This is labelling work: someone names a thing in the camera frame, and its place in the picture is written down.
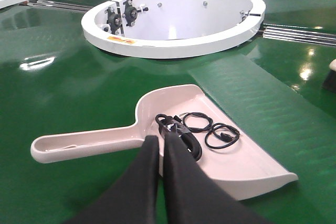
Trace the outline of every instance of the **metal rail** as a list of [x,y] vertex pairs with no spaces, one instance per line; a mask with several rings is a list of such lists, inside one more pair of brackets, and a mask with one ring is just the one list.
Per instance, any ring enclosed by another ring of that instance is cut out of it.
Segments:
[[92,6],[88,5],[76,5],[76,4],[69,4],[69,3],[61,3],[55,1],[47,1],[47,0],[38,0],[36,2],[28,2],[28,6],[32,7],[42,7],[42,8],[55,8],[55,9],[63,9],[63,10],[70,10],[74,12],[81,12],[86,13],[88,10],[92,8]]
[[279,28],[267,26],[264,31],[260,31],[263,38],[277,39],[284,41],[295,41],[336,47],[336,35],[318,33],[315,31],[295,30],[288,28]]

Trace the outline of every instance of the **bolt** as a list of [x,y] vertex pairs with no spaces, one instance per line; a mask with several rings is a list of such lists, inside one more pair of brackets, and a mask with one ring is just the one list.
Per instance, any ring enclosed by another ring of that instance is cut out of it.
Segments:
[[138,12],[136,10],[131,11],[130,16],[132,18],[136,18],[138,16]]
[[116,19],[114,20],[114,24],[115,24],[116,26],[120,26],[120,25],[121,25],[121,18],[116,18]]

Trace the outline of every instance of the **warning sticker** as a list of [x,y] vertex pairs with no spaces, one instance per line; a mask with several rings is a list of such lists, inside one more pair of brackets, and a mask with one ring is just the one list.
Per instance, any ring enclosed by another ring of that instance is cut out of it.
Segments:
[[126,43],[126,44],[130,44],[130,45],[135,43],[135,40],[124,39],[124,38],[116,37],[116,36],[109,36],[107,39],[122,42],[122,43]]

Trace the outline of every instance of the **green surface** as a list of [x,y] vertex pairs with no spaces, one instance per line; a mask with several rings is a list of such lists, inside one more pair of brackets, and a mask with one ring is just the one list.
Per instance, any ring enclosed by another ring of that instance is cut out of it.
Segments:
[[[335,0],[265,1],[266,23],[336,31]],[[81,17],[25,6],[0,10],[0,223],[61,223],[104,192],[138,151],[39,164],[29,153],[35,138],[130,125],[142,95],[186,83],[199,85],[299,176],[244,205],[275,223],[334,223],[336,94],[321,84],[336,48],[255,37],[202,57],[130,58],[85,41]],[[157,216],[166,223],[161,182]]]

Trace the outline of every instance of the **white plastic tray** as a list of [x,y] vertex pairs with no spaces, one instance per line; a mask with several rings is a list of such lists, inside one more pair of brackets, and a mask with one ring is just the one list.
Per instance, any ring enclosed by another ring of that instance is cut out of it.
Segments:
[[[33,141],[31,154],[41,163],[50,163],[140,147],[146,135],[159,136],[154,120],[157,114],[174,116],[195,111],[207,114],[214,122],[223,122],[239,129],[198,86],[188,84],[157,89],[144,95],[136,105],[135,123],[131,126],[41,136]],[[203,127],[201,120],[190,117],[187,122]],[[223,190],[241,200],[267,193],[298,179],[296,174],[282,167],[241,129],[239,131],[241,136],[238,142],[222,150],[206,147],[205,133],[195,134],[203,149],[197,163]],[[162,157],[164,140],[159,139]]]

